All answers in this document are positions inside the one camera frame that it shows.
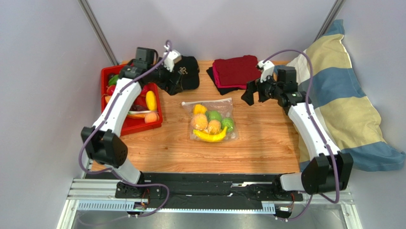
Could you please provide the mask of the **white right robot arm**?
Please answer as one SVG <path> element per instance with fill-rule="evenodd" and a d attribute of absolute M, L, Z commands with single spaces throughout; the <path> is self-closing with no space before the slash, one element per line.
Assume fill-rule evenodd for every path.
<path fill-rule="evenodd" d="M 259 94 L 259 101 L 278 101 L 302 137 L 310 158 L 302 172 L 279 176 L 281 189 L 285 192 L 302 191 L 309 195 L 345 190 L 353 158 L 349 153 L 342 153 L 321 127 L 307 92 L 298 90 L 295 68 L 279 68 L 277 79 L 271 76 L 273 65 L 257 65 L 257 69 L 261 77 L 254 81 L 254 88 Z"/>

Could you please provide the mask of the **green apple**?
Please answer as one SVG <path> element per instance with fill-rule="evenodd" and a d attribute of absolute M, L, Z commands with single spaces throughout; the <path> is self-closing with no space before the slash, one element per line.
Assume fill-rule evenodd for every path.
<path fill-rule="evenodd" d="M 206 116 L 209 122 L 212 120 L 217 120 L 221 122 L 223 119 L 222 115 L 216 110 L 207 111 Z"/>

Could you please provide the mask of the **clear polka dot zip bag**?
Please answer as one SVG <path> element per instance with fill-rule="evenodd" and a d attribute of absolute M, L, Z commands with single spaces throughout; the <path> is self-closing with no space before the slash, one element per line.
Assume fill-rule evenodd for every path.
<path fill-rule="evenodd" d="M 182 102 L 190 117 L 191 140 L 220 143 L 239 139 L 233 117 L 233 99 Z"/>

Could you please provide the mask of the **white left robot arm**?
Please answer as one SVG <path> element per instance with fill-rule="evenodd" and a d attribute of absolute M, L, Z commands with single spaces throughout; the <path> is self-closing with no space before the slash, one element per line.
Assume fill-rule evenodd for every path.
<path fill-rule="evenodd" d="M 137 48 L 136 57 L 124 65 L 118 74 L 116 89 L 100 117 L 91 127 L 81 131 L 83 145 L 79 151 L 79 166 L 91 174 L 83 164 L 83 154 L 90 160 L 106 166 L 93 174 L 112 172 L 121 182 L 133 187 L 142 184 L 142 172 L 127 158 L 128 147 L 120 139 L 122 126 L 134 100 L 141 94 L 144 86 L 155 83 L 164 84 L 165 91 L 172 95 L 181 87 L 181 72 L 175 72 L 181 54 L 173 49 L 170 40 L 166 41 L 163 57 L 154 60 L 153 49 Z"/>

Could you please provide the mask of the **yellow bell pepper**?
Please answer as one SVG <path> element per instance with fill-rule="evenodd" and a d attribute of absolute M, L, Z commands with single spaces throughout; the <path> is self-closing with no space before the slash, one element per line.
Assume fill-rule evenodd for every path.
<path fill-rule="evenodd" d="M 193 106 L 192 112 L 193 112 L 193 115 L 198 115 L 198 114 L 203 114 L 204 115 L 207 112 L 207 107 L 205 107 L 202 104 L 195 104 Z"/>

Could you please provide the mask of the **yellow banana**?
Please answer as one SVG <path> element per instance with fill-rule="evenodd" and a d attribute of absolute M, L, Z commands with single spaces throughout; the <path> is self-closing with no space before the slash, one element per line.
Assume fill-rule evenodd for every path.
<path fill-rule="evenodd" d="M 216 143 L 216 142 L 221 142 L 225 139 L 226 134 L 227 134 L 228 127 L 225 127 L 220 133 L 211 135 L 208 133 L 204 133 L 202 131 L 198 130 L 193 130 L 193 134 L 198 137 L 200 140 L 203 140 L 205 142 L 209 143 Z"/>

